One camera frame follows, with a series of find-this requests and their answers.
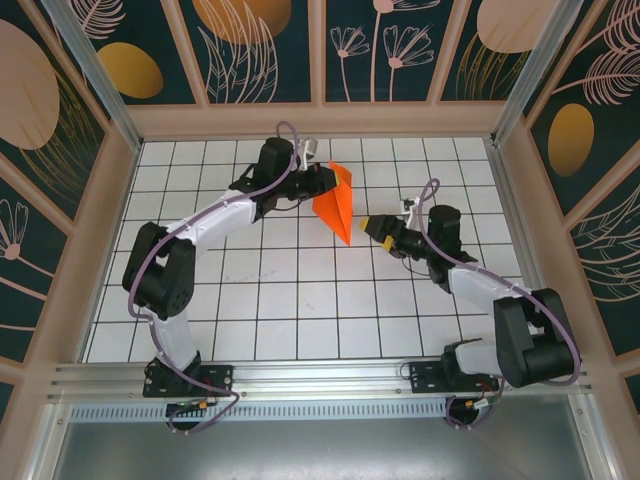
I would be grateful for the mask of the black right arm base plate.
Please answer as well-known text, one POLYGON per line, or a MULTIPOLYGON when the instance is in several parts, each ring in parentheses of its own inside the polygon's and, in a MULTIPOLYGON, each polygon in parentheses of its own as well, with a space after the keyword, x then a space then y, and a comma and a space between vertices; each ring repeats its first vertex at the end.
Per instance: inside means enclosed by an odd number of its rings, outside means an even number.
POLYGON ((409 382, 418 393, 481 393, 499 389, 499 381, 489 375, 462 373, 457 367, 442 361, 410 362, 409 382))

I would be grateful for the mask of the grey metal sheet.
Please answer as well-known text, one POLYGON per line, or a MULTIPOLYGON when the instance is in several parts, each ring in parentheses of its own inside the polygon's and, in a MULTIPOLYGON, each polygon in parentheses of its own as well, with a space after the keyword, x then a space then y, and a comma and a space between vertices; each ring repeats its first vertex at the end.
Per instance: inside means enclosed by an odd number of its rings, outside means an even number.
POLYGON ((54 480, 593 480, 563 397, 514 397, 473 431, 436 418, 75 424, 54 480))

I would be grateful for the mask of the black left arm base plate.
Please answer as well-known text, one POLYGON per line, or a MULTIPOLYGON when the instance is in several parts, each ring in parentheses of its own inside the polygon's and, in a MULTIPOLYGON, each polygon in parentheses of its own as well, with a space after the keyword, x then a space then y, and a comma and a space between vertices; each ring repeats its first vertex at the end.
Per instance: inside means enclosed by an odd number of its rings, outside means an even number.
POLYGON ((193 385, 176 374, 163 363, 152 361, 145 369, 142 395, 145 398, 195 398, 228 397, 233 385, 233 367, 231 365, 190 366, 186 374, 192 379, 211 387, 222 389, 223 393, 210 392, 193 385))

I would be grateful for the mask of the aluminium side rail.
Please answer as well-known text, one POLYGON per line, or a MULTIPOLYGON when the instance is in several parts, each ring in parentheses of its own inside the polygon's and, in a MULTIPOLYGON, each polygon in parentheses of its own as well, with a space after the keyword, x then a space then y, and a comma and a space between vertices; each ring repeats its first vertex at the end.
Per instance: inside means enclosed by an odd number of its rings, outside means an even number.
POLYGON ((560 308, 562 302, 557 292, 543 288, 539 280, 531 277, 534 265, 517 205, 509 193, 504 171, 496 162, 496 150, 492 148, 488 156, 516 259, 525 280, 524 284, 515 284, 501 274, 490 275, 497 279, 500 291, 500 296, 492 301, 495 353, 499 367, 508 374, 513 373, 518 385, 525 385, 554 374, 571 372, 574 356, 562 338, 566 330, 557 332, 551 321, 545 323, 547 329, 543 334, 532 336, 529 332, 528 317, 538 319, 544 315, 542 311, 535 311, 536 306, 541 305, 551 311, 560 308))

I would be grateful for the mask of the aluminium mounting rail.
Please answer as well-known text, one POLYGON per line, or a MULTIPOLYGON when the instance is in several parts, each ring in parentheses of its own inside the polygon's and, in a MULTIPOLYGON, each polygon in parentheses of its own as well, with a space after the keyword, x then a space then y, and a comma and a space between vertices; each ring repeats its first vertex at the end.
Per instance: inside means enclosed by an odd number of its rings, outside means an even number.
MULTIPOLYGON (((46 386, 51 401, 141 401, 145 363, 76 363, 55 367, 46 386)), ((355 400, 409 398, 403 359, 240 361, 231 390, 242 399, 355 400)))

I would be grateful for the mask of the aluminium frame post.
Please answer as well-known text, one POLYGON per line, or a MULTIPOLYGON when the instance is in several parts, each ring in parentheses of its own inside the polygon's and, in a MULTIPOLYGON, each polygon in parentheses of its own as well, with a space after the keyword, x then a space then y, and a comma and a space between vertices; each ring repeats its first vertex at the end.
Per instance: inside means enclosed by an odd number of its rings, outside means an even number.
POLYGON ((126 17, 123 0, 40 0, 52 24, 73 54, 88 82, 135 153, 141 135, 91 43, 106 40, 126 17))
POLYGON ((491 145, 494 148, 499 149, 508 139, 564 38, 575 23, 583 2, 584 0, 557 1, 490 134, 491 145))

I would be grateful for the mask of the orange paper sheet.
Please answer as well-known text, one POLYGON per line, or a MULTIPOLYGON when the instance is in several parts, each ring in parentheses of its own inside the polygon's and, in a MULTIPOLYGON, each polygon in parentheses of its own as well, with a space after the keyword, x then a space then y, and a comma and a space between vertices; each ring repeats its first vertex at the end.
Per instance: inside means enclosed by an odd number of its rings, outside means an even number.
MULTIPOLYGON (((340 165, 329 160, 329 168, 340 165)), ((353 189, 333 189, 313 199, 313 212, 347 245, 351 245, 353 189)))

